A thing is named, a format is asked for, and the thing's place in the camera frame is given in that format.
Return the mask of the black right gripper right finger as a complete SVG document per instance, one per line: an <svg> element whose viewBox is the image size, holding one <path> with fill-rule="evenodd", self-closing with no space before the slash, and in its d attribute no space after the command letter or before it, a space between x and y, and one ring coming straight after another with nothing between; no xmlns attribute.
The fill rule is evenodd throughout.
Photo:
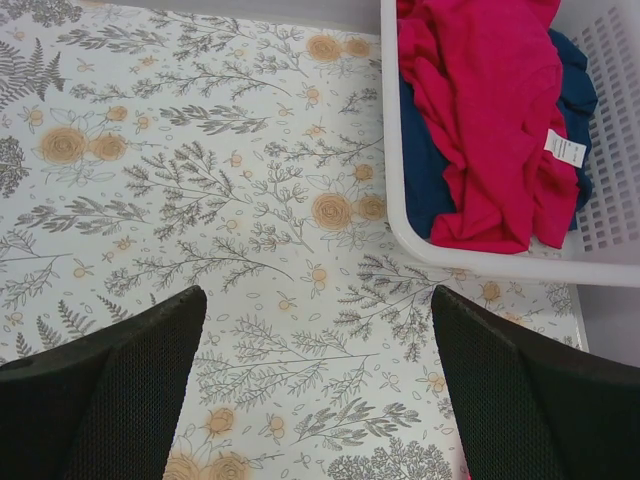
<svg viewBox="0 0 640 480"><path fill-rule="evenodd" d="M636 479L639 370L439 286L438 354L473 479Z"/></svg>

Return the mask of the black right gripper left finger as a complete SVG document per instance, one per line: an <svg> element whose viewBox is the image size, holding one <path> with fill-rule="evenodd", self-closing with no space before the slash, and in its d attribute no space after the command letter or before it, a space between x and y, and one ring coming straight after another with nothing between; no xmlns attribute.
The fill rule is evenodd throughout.
<svg viewBox="0 0 640 480"><path fill-rule="evenodd" d="M2 478L162 478L206 309L190 287L2 365Z"/></svg>

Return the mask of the crimson red t shirt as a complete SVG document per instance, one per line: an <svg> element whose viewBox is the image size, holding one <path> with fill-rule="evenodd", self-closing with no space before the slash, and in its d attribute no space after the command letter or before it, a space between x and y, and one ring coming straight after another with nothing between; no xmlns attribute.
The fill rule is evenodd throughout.
<svg viewBox="0 0 640 480"><path fill-rule="evenodd" d="M555 1L400 1L399 69L447 165L455 205L434 219L440 247L519 254L561 248L575 168L545 147L564 135L563 66L548 30Z"/></svg>

